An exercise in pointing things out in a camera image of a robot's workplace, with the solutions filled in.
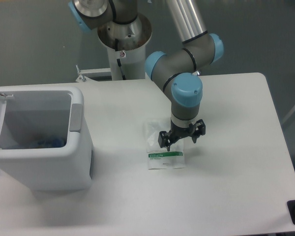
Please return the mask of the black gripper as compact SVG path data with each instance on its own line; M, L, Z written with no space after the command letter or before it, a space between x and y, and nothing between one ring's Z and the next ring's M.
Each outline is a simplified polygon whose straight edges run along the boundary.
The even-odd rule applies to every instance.
M200 136L206 134L206 125L202 119L196 121L195 124L190 123L186 128L182 128L171 121L170 131L160 131L158 136L158 144L160 148L170 151L171 145L180 139L191 137L193 143L197 142Z

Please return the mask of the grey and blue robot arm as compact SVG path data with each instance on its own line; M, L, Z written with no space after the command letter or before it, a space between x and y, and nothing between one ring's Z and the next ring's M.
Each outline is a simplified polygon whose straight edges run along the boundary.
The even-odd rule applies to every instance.
M206 133L204 122L197 119L203 84L196 72L220 59L224 45L218 35L208 33L194 1L167 4L183 48L172 55L156 51L149 56L151 23L138 11L137 1L71 0L68 6L82 30L97 31L113 80L149 77L170 100L170 130L158 136L159 146L169 149L181 139L195 142Z

